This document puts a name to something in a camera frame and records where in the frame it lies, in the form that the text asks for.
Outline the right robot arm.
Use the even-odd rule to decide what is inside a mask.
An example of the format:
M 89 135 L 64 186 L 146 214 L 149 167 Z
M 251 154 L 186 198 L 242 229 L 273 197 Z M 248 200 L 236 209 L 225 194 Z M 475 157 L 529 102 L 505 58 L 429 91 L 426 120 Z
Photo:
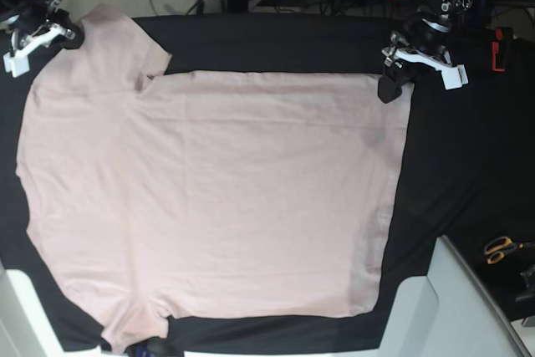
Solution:
M 30 71 L 29 55 L 51 44 L 77 49 L 84 31 L 58 8 L 60 0 L 1 0 L 1 29 L 11 34 L 4 69 L 17 78 Z

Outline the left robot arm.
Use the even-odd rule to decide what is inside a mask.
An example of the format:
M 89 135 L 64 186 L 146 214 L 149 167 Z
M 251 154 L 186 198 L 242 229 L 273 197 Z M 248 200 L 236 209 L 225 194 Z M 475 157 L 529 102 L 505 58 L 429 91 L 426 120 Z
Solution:
M 452 61 L 446 42 L 472 4 L 472 0 L 420 0 L 403 29 L 393 31 L 390 44 L 382 49 L 384 68 L 378 96 L 383 103 L 399 98 L 403 87 L 414 83 L 424 68 L 439 73 L 446 90 L 468 84 L 466 67 Z

